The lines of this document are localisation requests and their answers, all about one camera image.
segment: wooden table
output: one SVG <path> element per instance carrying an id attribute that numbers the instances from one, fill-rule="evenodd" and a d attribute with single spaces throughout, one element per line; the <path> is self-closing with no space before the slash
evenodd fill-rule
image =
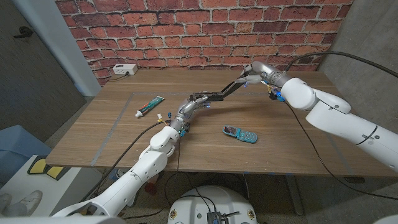
<path id="1" fill-rule="evenodd" d="M 220 91 L 240 71 L 139 70 L 117 82 L 108 82 L 50 153 L 54 166 L 111 167 L 125 148 L 157 122 L 175 112 L 196 91 Z M 340 95 L 320 72 L 291 72 L 319 90 Z M 156 95 L 165 100 L 142 118 L 134 115 Z M 323 161 L 336 175 L 397 177 L 397 174 L 360 148 L 336 136 L 326 136 L 295 110 Z M 240 142 L 222 132 L 226 124 L 255 132 L 255 144 Z M 150 138 L 163 125 L 148 131 L 124 156 L 118 167 L 132 167 Z M 190 132 L 181 140 L 180 170 L 250 172 L 258 174 L 328 175 L 309 140 L 285 103 L 268 98 L 262 84 L 240 88 L 224 101 L 198 112 Z M 177 168 L 178 151 L 166 170 Z"/>

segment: black cable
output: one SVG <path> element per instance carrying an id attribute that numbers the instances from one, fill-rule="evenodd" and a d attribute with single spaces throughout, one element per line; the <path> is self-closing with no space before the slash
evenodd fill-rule
<path id="1" fill-rule="evenodd" d="M 296 113 L 294 112 L 293 108 L 292 108 L 289 104 L 287 104 L 287 103 L 286 103 L 286 105 L 287 105 L 287 106 L 290 108 L 290 110 L 293 112 L 293 114 L 294 114 L 294 116 L 295 116 L 295 118 L 296 118 L 298 124 L 299 124 L 300 127 L 303 129 L 303 131 L 304 131 L 305 135 L 307 136 L 308 140 L 310 140 L 311 145 L 312 145 L 313 149 L 315 150 L 315 152 L 316 152 L 316 154 L 317 154 L 317 156 L 318 156 L 318 158 L 319 158 L 319 161 L 322 163 L 323 167 L 328 171 L 328 173 L 329 173 L 333 178 L 335 178 L 338 182 L 340 182 L 341 184 L 343 184 L 343 185 L 346 186 L 347 188 L 349 188 L 349 189 L 351 189 L 351 190 L 354 190 L 354 191 L 356 191 L 356 192 L 359 192 L 359 193 L 362 193 L 362 194 L 367 194 L 367 195 L 370 195 L 370 196 L 380 197 L 380 198 L 387 198 L 387 199 L 398 200 L 398 198 L 395 198 L 395 197 L 384 196 L 384 195 L 378 195 L 378 194 L 373 194 L 373 193 L 369 193 L 369 192 L 365 192 L 365 191 L 362 191 L 362 190 L 355 189 L 355 188 L 353 188 L 353 187 L 351 187 L 351 186 L 345 184 L 343 181 L 339 180 L 334 174 L 332 174 L 332 173 L 330 172 L 330 170 L 327 168 L 327 166 L 326 166 L 325 163 L 323 162 L 321 156 L 319 155 L 319 152 L 318 152 L 317 148 L 315 147 L 315 145 L 314 145 L 314 143 L 312 142 L 310 136 L 308 135 L 308 133 L 306 132 L 306 130 L 305 130 L 304 127 L 302 126 L 302 124 L 301 124 L 299 118 L 297 117 Z"/>
<path id="2" fill-rule="evenodd" d="M 126 155 L 126 153 L 130 150 L 130 148 L 134 145 L 134 143 L 136 143 L 136 141 L 138 141 L 138 139 L 148 130 L 150 130 L 151 128 L 153 128 L 154 126 L 157 126 L 159 124 L 163 124 L 163 122 L 158 122 L 152 126 L 150 126 L 149 128 L 145 129 L 145 131 L 141 132 L 140 135 L 138 135 L 138 137 L 130 144 L 129 147 L 127 147 L 127 149 L 123 152 L 123 154 L 121 154 L 121 156 L 119 157 L 119 159 L 117 159 L 117 161 L 113 164 L 112 168 L 109 169 L 108 173 L 101 178 L 101 180 L 98 181 L 98 183 L 83 197 L 83 199 L 80 202 L 84 202 L 86 200 L 86 198 L 88 196 L 90 196 L 91 193 L 94 192 L 95 188 L 97 188 L 98 186 L 100 186 L 100 184 L 102 183 L 102 181 L 107 178 L 108 175 L 110 175 L 110 173 L 112 172 L 112 170 L 117 166 L 117 164 L 119 163 L 119 161 L 124 157 L 124 155 Z"/>
<path id="3" fill-rule="evenodd" d="M 123 76 L 117 77 L 117 78 L 114 78 L 114 79 L 111 79 L 111 80 L 108 80 L 108 82 L 119 80 L 119 79 L 121 79 L 121 78 L 123 78 L 123 77 L 126 77 L 126 76 L 128 76 L 128 75 L 129 75 L 129 72 L 126 72 L 126 74 L 124 74 Z"/>
<path id="4" fill-rule="evenodd" d="M 178 174 L 178 169 L 179 169 L 179 167 L 180 167 L 180 142 L 181 142 L 181 138 L 178 140 L 178 162 L 177 162 L 177 172 L 171 176 L 171 177 L 173 177 L 173 176 L 175 175 L 174 185 L 175 185 L 175 183 L 177 182 L 177 174 Z M 167 198 L 167 194 L 166 194 L 166 185 L 167 185 L 167 182 L 170 180 L 171 177 L 169 177 L 169 178 L 167 179 L 167 181 L 166 181 L 166 183 L 165 183 L 165 188 L 164 188 L 164 195 L 165 195 L 165 198 L 166 198 L 167 203 L 168 203 L 170 206 L 171 206 L 171 203 L 169 202 L 169 199 Z M 160 209 L 159 211 L 157 211 L 157 212 L 155 212 L 155 213 L 152 213 L 152 214 L 148 214 L 148 215 L 139 215 L 139 216 L 134 216 L 134 217 L 126 217 L 126 218 L 123 218 L 123 219 L 151 217 L 151 216 L 153 216 L 153 215 L 159 214 L 159 213 L 162 212 L 166 207 L 167 207 L 167 205 L 166 205 L 164 208 L 162 208 L 162 209 Z"/>
<path id="5" fill-rule="evenodd" d="M 155 212 L 155 213 L 152 213 L 152 214 L 148 214 L 148 215 L 138 215 L 138 216 L 135 216 L 135 217 L 126 217 L 126 218 L 123 218 L 123 219 L 151 217 L 151 216 L 153 216 L 153 215 L 159 214 L 159 213 L 162 212 L 166 207 L 167 207 L 167 206 L 165 206 L 164 208 L 162 208 L 162 209 L 160 209 L 159 211 L 157 211 L 157 212 Z"/>
<path id="6" fill-rule="evenodd" d="M 388 68 L 386 68 L 386 67 L 384 67 L 382 65 L 379 65 L 378 63 L 371 62 L 369 60 L 366 60 L 365 58 L 361 58 L 361 57 L 358 57 L 358 56 L 355 56 L 355 55 L 352 55 L 352 54 L 348 54 L 348 53 L 344 53 L 344 52 L 336 52 L 336 51 L 315 52 L 315 53 L 309 53 L 309 54 L 298 56 L 298 57 L 294 58 L 291 62 L 289 62 L 289 64 L 286 65 L 285 71 L 289 71 L 289 69 L 293 65 L 293 63 L 295 61 L 301 59 L 301 58 L 314 56 L 314 55 L 330 55 L 330 54 L 332 54 L 332 55 L 342 55 L 342 56 L 345 56 L 345 57 L 353 58 L 355 60 L 359 60 L 360 62 L 364 62 L 364 63 L 366 63 L 368 65 L 372 65 L 373 67 L 381 69 L 381 70 L 383 70 L 383 71 L 395 76 L 396 78 L 398 78 L 398 73 L 396 73 L 396 72 L 394 72 L 394 71 L 392 71 L 392 70 L 390 70 L 390 69 L 388 69 Z"/>

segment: door handle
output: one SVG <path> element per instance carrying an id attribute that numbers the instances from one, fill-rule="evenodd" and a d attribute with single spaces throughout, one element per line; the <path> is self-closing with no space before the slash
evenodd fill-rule
<path id="1" fill-rule="evenodd" d="M 20 35 L 15 35 L 14 38 L 30 37 L 33 34 L 33 30 L 31 30 L 29 27 L 22 26 L 19 28 L 19 33 Z"/>

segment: white power strip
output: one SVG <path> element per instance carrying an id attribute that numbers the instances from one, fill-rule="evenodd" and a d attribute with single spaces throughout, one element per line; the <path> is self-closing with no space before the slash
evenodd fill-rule
<path id="1" fill-rule="evenodd" d="M 138 68 L 136 64 L 116 64 L 113 67 L 113 71 L 116 75 L 133 75 L 137 72 Z"/>

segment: robotic arm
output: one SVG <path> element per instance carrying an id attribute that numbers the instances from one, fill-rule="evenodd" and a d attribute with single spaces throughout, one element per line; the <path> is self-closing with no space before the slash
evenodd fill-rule
<path id="1" fill-rule="evenodd" d="M 175 119 L 171 120 L 170 126 L 164 127 L 151 138 L 150 145 L 141 153 L 137 163 L 127 173 L 101 195 L 64 208 L 53 217 L 81 215 L 82 211 L 93 215 L 116 217 L 126 205 L 131 206 L 141 186 L 166 167 L 167 158 L 174 152 L 173 143 L 176 143 L 189 128 L 189 121 L 194 112 L 209 106 L 210 103 L 205 102 L 207 99 L 207 96 L 202 95 L 193 101 L 185 100 L 180 105 Z"/>
<path id="2" fill-rule="evenodd" d="M 337 135 L 398 172 L 398 134 L 351 114 L 345 100 L 309 87 L 299 78 L 292 78 L 261 62 L 253 62 L 257 75 L 237 79 L 236 83 L 259 83 L 263 80 L 281 86 L 281 96 L 294 108 L 309 111 L 305 118 L 314 127 Z"/>

